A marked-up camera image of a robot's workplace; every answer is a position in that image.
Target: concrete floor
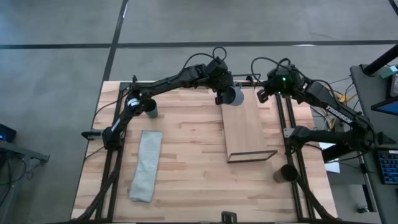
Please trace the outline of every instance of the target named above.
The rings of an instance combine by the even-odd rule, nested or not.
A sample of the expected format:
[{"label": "concrete floor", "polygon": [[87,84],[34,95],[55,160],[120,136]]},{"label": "concrete floor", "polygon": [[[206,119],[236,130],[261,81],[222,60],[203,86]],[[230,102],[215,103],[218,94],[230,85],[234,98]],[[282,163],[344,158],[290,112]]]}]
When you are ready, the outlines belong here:
[{"label": "concrete floor", "polygon": [[[111,43],[121,4],[2,0],[0,45]],[[387,0],[130,0],[124,18],[120,43],[398,39],[398,17]],[[289,57],[309,77],[332,82],[390,47],[229,47],[226,63],[233,73],[248,73],[254,57]],[[174,75],[197,52],[210,54],[211,48],[118,49],[109,79]],[[91,126],[108,54],[109,49],[0,50],[0,105],[6,105],[0,123],[18,130],[18,145],[51,155],[33,180],[22,180],[13,223],[69,219],[87,145],[80,133]],[[192,63],[208,61],[197,57]],[[273,67],[258,62],[255,71],[265,75]],[[350,83],[333,86],[345,91]]]}]

